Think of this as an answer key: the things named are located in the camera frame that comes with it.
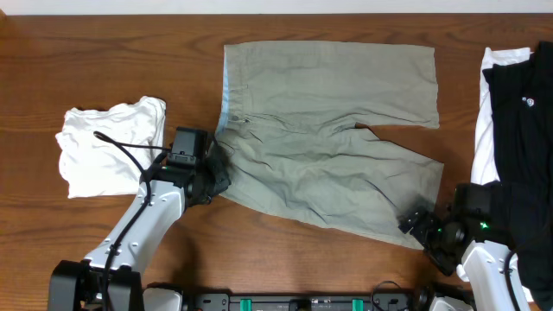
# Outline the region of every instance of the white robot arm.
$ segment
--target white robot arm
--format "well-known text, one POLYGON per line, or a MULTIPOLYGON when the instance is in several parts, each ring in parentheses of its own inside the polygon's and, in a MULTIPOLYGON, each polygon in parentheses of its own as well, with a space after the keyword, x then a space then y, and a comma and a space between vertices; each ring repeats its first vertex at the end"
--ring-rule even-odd
POLYGON ((510 255, 507 247, 509 232, 489 222, 492 219, 490 198, 488 187, 461 184, 455 189, 451 213, 445 220, 417 210, 402 221, 400 230, 410 233, 423 245, 426 255, 444 275, 450 276, 456 271, 461 280, 470 282, 474 296, 474 301, 443 293, 424 297, 419 303, 424 305, 421 309, 530 310, 518 275, 518 257, 514 253, 510 255), (512 287, 512 295, 507 282, 512 287))
POLYGON ((222 151, 205 131, 178 128, 172 149, 164 150, 143 170, 123 146, 144 146, 118 143, 99 132, 94 135, 129 156, 140 169, 142 182, 127 212, 96 249, 80 263, 61 261, 54 269, 48 310, 180 311, 178 289, 157 287, 143 292, 141 275, 169 227, 186 209, 209 204, 231 184, 222 151))

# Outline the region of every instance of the wood grain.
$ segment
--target wood grain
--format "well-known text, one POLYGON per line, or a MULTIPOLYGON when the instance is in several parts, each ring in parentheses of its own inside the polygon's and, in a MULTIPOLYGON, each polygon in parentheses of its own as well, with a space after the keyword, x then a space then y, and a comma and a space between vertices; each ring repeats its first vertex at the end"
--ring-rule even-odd
MULTIPOLYGON (((67 199, 54 134, 65 111, 143 95, 168 103, 175 127, 214 130, 223 46, 261 40, 416 44, 435 48, 441 127, 378 127, 385 140, 445 163, 438 211, 468 181, 485 47, 553 41, 552 15, 11 16, 0 28, 0 310, 43 310, 52 269, 105 237, 130 196, 67 199)), ((446 278, 420 251, 254 212, 223 198, 171 227, 143 283, 191 292, 367 292, 446 278)))

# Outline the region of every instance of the black cable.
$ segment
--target black cable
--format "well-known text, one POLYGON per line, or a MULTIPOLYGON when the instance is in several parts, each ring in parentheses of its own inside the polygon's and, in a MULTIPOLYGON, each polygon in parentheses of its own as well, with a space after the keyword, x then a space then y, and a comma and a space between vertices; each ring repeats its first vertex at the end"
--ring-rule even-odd
POLYGON ((123 151, 123 153, 125 153, 130 158, 130 160, 133 163, 135 163, 138 170, 140 171, 140 174, 144 178, 144 182, 146 183, 146 196, 144 197, 143 204, 140 206, 140 208, 138 208, 138 211, 135 213, 135 215, 132 217, 132 219, 130 219, 130 221, 127 223, 127 225, 123 228, 121 233, 119 233, 118 238, 116 238, 115 242, 113 242, 113 244, 110 245, 110 252, 107 255, 107 259, 105 260, 104 273, 102 275, 102 310, 103 311, 108 311, 109 297, 108 297, 108 294, 107 294, 107 283, 108 283, 108 278, 110 276, 111 263, 112 263, 113 258, 115 257, 115 255, 118 251, 119 246, 121 245, 121 241, 123 241, 123 238, 124 238, 125 234, 127 234, 129 229, 132 227, 132 225, 134 225, 134 223, 137 221, 138 217, 140 217, 140 214, 144 211, 144 209, 146 209, 146 206, 149 204, 149 202, 151 200, 152 189, 151 189, 151 185, 149 184, 149 178, 146 175, 146 172, 144 171, 144 168, 142 167, 142 165, 140 165, 138 160, 129 151, 127 151, 125 148, 123 148, 123 146, 125 146, 125 145, 131 146, 131 147, 134 147, 134 145, 118 143, 118 142, 114 141, 113 139, 111 139, 106 134, 98 132, 98 131, 94 131, 93 134, 96 138, 98 138, 98 139, 100 139, 104 142, 111 143, 115 147, 117 147, 121 151, 123 151))
MULTIPOLYGON (((106 134, 103 134, 102 132, 95 131, 94 136, 97 139, 99 139, 101 141, 104 141, 106 143, 115 142, 113 139, 109 138, 106 134)), ((160 147, 160 146, 146 146, 146 145, 136 145, 136 144, 132 144, 132 143, 120 143, 120 142, 116 142, 116 143, 120 144, 121 146, 125 146, 125 147, 141 148, 141 149, 159 149, 159 150, 163 150, 163 151, 171 151, 171 148, 165 148, 165 147, 160 147)))
POLYGON ((378 290, 378 288, 384 284, 394 284, 397 286, 398 289, 401 289, 401 286, 397 285, 396 282, 393 282, 393 281, 382 281, 380 282, 373 290, 372 290, 372 293, 371 293, 371 311, 374 311, 374 307, 376 307, 379 311, 384 311, 381 307, 379 307, 378 305, 376 305, 374 303, 374 300, 372 298, 374 298, 374 293, 378 290))
POLYGON ((505 258, 505 263, 503 264, 503 274, 505 275, 505 282, 507 283, 507 289, 509 290, 509 296, 511 297, 511 302, 513 307, 515 308, 515 311, 520 311, 520 307, 518 306, 517 297, 515 296, 515 291, 512 288, 512 283, 511 283, 511 272, 510 272, 511 268, 509 268, 509 265, 511 263, 511 258, 518 251, 521 251, 523 248, 528 247, 528 245, 532 245, 536 243, 540 238, 542 238, 543 235, 548 231, 550 224, 551 224, 551 217, 547 221, 547 224, 543 226, 542 230, 538 234, 536 234, 533 238, 526 240, 524 243, 519 245, 514 250, 509 251, 507 258, 505 258))

